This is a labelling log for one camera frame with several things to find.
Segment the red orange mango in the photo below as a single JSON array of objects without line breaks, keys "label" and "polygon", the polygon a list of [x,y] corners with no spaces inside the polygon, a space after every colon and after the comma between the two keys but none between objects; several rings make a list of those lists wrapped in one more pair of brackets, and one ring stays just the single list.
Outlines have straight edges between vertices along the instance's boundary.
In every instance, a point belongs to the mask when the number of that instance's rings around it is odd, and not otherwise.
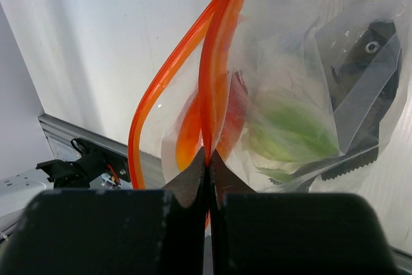
[{"label": "red orange mango", "polygon": [[247,87],[240,73],[219,77],[212,90],[215,96],[207,103],[196,94],[181,123],[175,147],[175,159],[180,171],[186,169],[202,146],[209,160],[217,151],[227,160],[238,143],[245,124]]}]

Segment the white cauliflower with leaves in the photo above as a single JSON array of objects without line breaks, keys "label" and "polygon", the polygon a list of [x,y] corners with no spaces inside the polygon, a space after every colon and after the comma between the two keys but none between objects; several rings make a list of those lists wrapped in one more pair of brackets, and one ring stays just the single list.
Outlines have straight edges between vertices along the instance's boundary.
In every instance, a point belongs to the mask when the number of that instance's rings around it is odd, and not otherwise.
[{"label": "white cauliflower with leaves", "polygon": [[320,60],[284,53],[259,65],[250,100],[247,146],[257,168],[292,174],[333,158],[339,143]]}]

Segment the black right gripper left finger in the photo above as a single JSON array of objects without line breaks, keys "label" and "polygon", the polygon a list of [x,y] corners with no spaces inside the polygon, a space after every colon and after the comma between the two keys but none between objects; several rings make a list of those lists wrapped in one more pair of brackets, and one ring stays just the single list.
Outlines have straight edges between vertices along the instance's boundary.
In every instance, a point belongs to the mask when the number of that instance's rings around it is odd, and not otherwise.
[{"label": "black right gripper left finger", "polygon": [[161,189],[54,189],[26,206],[2,274],[201,274],[203,151]]}]

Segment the grey toy fish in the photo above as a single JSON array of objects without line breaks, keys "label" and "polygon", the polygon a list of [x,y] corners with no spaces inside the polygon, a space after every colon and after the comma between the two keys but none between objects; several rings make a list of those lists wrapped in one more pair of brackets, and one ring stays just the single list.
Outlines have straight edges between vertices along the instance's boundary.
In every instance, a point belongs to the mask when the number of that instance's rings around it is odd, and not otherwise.
[{"label": "grey toy fish", "polygon": [[395,100],[402,48],[393,21],[373,21],[343,63],[330,70],[333,115],[342,156],[301,166],[286,180],[318,172],[331,180],[376,161],[380,122]]}]

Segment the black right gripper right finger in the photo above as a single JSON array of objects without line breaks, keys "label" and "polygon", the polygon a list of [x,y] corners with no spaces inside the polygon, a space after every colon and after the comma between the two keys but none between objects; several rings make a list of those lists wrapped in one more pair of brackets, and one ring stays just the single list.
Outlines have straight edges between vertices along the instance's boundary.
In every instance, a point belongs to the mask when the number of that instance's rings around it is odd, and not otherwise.
[{"label": "black right gripper right finger", "polygon": [[257,193],[209,162],[216,274],[398,274],[375,211],[349,193]]}]

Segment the clear orange-zip plastic bag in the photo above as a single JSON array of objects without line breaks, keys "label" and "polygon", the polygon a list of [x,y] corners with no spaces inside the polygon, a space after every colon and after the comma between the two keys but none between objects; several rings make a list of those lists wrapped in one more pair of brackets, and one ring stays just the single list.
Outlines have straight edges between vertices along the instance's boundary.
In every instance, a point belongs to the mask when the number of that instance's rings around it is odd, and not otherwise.
[{"label": "clear orange-zip plastic bag", "polygon": [[201,148],[262,193],[362,195],[410,251],[411,0],[212,0],[139,102],[132,186]]}]

